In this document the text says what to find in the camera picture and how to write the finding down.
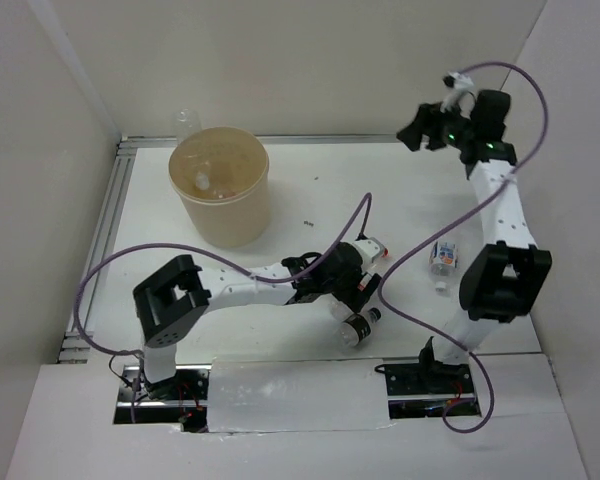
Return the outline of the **black-label black-cap bottle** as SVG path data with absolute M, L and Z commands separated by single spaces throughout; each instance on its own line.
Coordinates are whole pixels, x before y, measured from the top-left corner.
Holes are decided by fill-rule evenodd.
M 338 336 L 344 349 L 357 348 L 371 336 L 382 314 L 376 307 L 353 313 L 341 322 Z

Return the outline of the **clear bottle blue cap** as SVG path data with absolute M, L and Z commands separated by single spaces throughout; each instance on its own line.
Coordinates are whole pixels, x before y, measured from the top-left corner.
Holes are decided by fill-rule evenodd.
M 237 188 L 218 176 L 199 172 L 194 182 L 194 195 L 203 200 L 226 200 L 236 196 Z

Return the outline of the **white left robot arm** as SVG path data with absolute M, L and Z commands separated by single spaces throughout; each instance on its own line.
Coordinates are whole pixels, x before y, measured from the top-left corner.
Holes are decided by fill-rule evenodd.
M 179 255 L 133 290 L 143 333 L 141 385 L 151 399 L 167 399 L 183 383 L 177 374 L 176 345 L 206 313 L 249 305 L 286 306 L 331 296 L 348 314 L 359 314 L 377 290 L 372 271 L 387 255 L 384 245 L 361 237 L 340 242 L 323 255 L 308 252 L 242 274 L 209 269 Z

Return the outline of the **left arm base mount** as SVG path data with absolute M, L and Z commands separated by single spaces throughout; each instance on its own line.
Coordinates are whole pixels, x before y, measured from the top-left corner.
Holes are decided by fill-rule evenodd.
M 150 384 L 137 365 L 110 372 L 119 381 L 113 423 L 116 425 L 172 424 L 185 433 L 208 432 L 207 409 L 210 364 L 178 365 L 176 375 Z

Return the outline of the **blue-orange label white-cap bottle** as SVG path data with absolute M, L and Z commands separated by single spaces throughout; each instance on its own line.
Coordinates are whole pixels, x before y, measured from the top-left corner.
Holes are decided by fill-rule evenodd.
M 439 239 L 432 245 L 428 272 L 435 291 L 447 293 L 454 284 L 458 272 L 458 246 L 450 240 Z

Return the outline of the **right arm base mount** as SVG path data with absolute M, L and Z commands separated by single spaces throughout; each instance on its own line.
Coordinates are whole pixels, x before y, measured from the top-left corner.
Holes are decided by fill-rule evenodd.
M 469 366 L 448 365 L 435 359 L 433 338 L 416 361 L 382 363 L 374 367 L 386 384 L 391 419 L 480 416 Z

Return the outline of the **large red-label water bottle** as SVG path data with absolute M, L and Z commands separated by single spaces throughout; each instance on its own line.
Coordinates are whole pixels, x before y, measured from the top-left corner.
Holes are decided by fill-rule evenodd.
M 333 300 L 331 301 L 330 312 L 331 315 L 339 321 L 345 320 L 347 317 L 353 314 L 342 303 L 342 294 L 349 290 L 358 289 L 358 284 L 366 272 L 370 272 L 371 274 L 376 273 L 375 267 L 378 260 L 369 268 L 364 268 L 362 265 L 362 258 L 356 248 L 353 246 L 353 243 L 351 244 L 351 259 L 347 260 L 348 264 L 346 272 L 338 278 L 334 290 L 331 293 Z

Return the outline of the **clear bottle white-blue cap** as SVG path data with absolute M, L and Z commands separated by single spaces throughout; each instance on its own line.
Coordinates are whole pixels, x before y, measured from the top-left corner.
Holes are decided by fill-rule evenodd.
M 174 115 L 174 131 L 177 144 L 183 143 L 190 136 L 202 130 L 201 121 L 195 110 L 188 108 L 178 110 Z

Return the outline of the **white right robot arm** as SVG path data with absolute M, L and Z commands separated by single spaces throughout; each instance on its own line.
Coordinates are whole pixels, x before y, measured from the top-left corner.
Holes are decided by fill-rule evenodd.
M 550 252 L 538 247 L 527 226 L 516 151 L 503 140 L 510 104 L 510 96 L 496 90 L 479 91 L 469 115 L 458 102 L 424 103 L 397 134 L 411 151 L 457 149 L 482 206 L 484 245 L 461 278 L 459 309 L 427 343 L 431 358 L 416 369 L 428 392 L 449 383 L 449 365 L 466 362 L 491 333 L 530 313 L 552 266 Z

